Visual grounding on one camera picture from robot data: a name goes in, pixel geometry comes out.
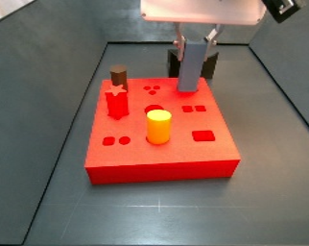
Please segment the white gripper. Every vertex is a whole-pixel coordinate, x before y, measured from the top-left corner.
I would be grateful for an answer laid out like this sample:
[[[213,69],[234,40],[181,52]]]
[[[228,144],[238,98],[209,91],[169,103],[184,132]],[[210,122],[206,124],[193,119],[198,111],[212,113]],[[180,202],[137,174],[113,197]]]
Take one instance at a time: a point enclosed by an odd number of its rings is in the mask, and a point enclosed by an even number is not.
[[[257,25],[265,11],[261,0],[141,0],[141,15],[146,21],[176,22],[177,39],[173,44],[178,48],[180,62],[184,60],[186,46],[181,23],[217,24],[205,37],[208,59],[224,31],[224,24]]]

